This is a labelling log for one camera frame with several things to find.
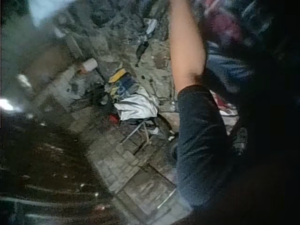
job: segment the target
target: debris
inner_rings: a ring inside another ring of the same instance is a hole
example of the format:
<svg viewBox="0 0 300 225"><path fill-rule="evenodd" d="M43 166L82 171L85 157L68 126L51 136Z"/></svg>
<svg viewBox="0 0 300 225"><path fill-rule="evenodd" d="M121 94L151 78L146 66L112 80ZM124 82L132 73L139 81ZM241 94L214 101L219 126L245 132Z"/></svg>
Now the debris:
<svg viewBox="0 0 300 225"><path fill-rule="evenodd" d="M145 53L145 51L146 51L146 49L148 48L148 46L149 46L149 42L148 41L145 41L145 42L142 42L139 46L138 46L138 48L137 48L137 50L136 50L136 58L137 58L137 62L136 62L136 65L135 65L135 67L139 67L139 62L140 62L140 60L141 60L141 57L142 57L142 55Z"/></svg>
<svg viewBox="0 0 300 225"><path fill-rule="evenodd" d="M115 103L114 106L120 111L121 120L156 117L158 113L157 100L150 97L141 86L135 94Z"/></svg>
<svg viewBox="0 0 300 225"><path fill-rule="evenodd" d="M126 73L126 70L124 68L118 70L110 79L109 83L114 83L117 80L119 80L124 74Z"/></svg>

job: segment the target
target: dark clothing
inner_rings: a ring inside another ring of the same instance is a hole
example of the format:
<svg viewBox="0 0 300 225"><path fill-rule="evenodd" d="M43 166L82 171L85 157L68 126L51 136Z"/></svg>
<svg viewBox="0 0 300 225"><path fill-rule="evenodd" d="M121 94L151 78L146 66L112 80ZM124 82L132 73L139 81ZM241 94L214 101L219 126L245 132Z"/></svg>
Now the dark clothing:
<svg viewBox="0 0 300 225"><path fill-rule="evenodd" d="M210 92L195 85L178 94L178 186L195 210L221 209L243 222L249 212L252 222L263 218L260 210L263 216L292 212L299 196L299 116L284 97L276 98L286 100L280 104L265 100L249 106L247 151L238 156Z"/></svg>

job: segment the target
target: paving stone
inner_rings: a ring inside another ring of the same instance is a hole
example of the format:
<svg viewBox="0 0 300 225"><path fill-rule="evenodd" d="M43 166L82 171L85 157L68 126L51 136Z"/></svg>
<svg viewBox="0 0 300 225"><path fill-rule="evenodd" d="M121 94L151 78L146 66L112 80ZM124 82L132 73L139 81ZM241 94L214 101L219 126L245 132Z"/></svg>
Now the paving stone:
<svg viewBox="0 0 300 225"><path fill-rule="evenodd" d="M108 183L108 185L110 186L110 185L112 185L115 181L117 181L117 178L116 178L116 176L115 175L110 175L109 177L107 177L106 179L105 179L105 181L107 181L107 183Z"/></svg>
<svg viewBox="0 0 300 225"><path fill-rule="evenodd" d="M139 162L140 162L140 161L139 161L138 159L135 159L135 160L131 163L131 165L137 165Z"/></svg>
<svg viewBox="0 0 300 225"><path fill-rule="evenodd" d="M124 160L124 158L122 158L119 154L117 154L116 152L111 154L111 158L113 159L114 163L118 166L118 167L122 167L126 161Z"/></svg>
<svg viewBox="0 0 300 225"><path fill-rule="evenodd" d="M126 159L128 162L133 162L136 158L130 151L125 151L123 153L123 158Z"/></svg>
<svg viewBox="0 0 300 225"><path fill-rule="evenodd" d="M125 141L123 143L123 146L126 150L130 151L131 153L134 153L139 145L133 143L130 139Z"/></svg>
<svg viewBox="0 0 300 225"><path fill-rule="evenodd" d="M120 189L121 184L118 181L115 181L108 189L112 192L116 192Z"/></svg>
<svg viewBox="0 0 300 225"><path fill-rule="evenodd" d="M111 144L111 145L115 145L118 143L118 141L116 140L115 135L113 134L105 134L105 139Z"/></svg>
<svg viewBox="0 0 300 225"><path fill-rule="evenodd" d="M116 175L117 177L119 177L120 174L121 174L121 172L122 172L122 170L120 170L120 169L117 168L117 167L112 167L112 168L111 168L111 171L112 171L112 173L113 173L114 175Z"/></svg>
<svg viewBox="0 0 300 225"><path fill-rule="evenodd" d="M174 190L174 185L148 167L143 170L139 169L123 189L145 214L151 215L168 198Z"/></svg>
<svg viewBox="0 0 300 225"><path fill-rule="evenodd" d="M128 173L132 170L132 166L127 166L127 168L124 170L124 173Z"/></svg>
<svg viewBox="0 0 300 225"><path fill-rule="evenodd" d="M124 154L124 151L125 151L125 149L124 149L124 146L122 145L122 144L117 144L116 145L116 151L120 154L120 155L123 155Z"/></svg>
<svg viewBox="0 0 300 225"><path fill-rule="evenodd" d="M99 164L98 169L99 169L100 174L104 177L109 177L112 174L112 172L110 171L110 169L108 168L108 166L106 164Z"/></svg>
<svg viewBox="0 0 300 225"><path fill-rule="evenodd" d="M158 150L150 159L150 165L153 166L160 174L165 176L173 184L176 184L176 169L170 165L166 159L165 149Z"/></svg>

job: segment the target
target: white plastic bag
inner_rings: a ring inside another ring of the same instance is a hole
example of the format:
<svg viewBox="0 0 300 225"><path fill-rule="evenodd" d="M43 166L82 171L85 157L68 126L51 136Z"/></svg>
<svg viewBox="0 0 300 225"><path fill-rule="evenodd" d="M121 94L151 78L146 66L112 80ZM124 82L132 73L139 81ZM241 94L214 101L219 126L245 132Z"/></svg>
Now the white plastic bag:
<svg viewBox="0 0 300 225"><path fill-rule="evenodd" d="M156 117L158 114L158 101L150 97L145 88L139 87L137 92L130 97L115 103L121 120L145 119Z"/></svg>

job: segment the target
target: cobblestone ground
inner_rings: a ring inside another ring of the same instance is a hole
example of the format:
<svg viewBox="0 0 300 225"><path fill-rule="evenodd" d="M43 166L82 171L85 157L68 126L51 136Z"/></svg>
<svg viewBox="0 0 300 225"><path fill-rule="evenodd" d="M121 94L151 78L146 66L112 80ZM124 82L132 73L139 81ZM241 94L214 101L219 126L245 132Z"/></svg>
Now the cobblestone ground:
<svg viewBox="0 0 300 225"><path fill-rule="evenodd" d="M143 130L120 144L135 128L112 125L98 117L92 108L73 115L69 127L89 146L88 158L114 194L113 204L126 218L126 224L171 224L190 212L176 189L175 169L166 163L166 140L157 136L143 148Z"/></svg>

